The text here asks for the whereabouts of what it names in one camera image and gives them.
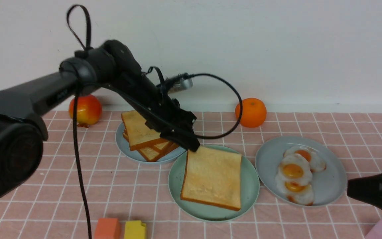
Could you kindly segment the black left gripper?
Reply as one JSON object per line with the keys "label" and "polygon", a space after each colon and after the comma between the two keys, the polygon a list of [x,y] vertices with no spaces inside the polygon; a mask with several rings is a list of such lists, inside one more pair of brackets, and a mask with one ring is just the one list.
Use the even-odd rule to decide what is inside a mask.
{"label": "black left gripper", "polygon": [[173,141],[182,148],[196,152],[200,142],[193,125],[197,117],[183,110],[176,98],[165,98],[161,102],[150,101],[147,106],[148,125],[160,133],[162,138]]}

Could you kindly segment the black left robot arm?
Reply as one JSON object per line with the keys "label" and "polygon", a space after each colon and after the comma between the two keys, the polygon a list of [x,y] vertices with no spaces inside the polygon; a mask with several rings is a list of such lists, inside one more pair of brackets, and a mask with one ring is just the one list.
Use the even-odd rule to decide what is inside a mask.
{"label": "black left robot arm", "polygon": [[42,117],[70,96],[109,88],[124,98],[162,138],[196,151],[196,116],[182,110],[162,86],[142,72],[129,48],[117,40],[77,51],[58,72],[0,91],[0,198],[27,181],[43,156],[48,131]]}

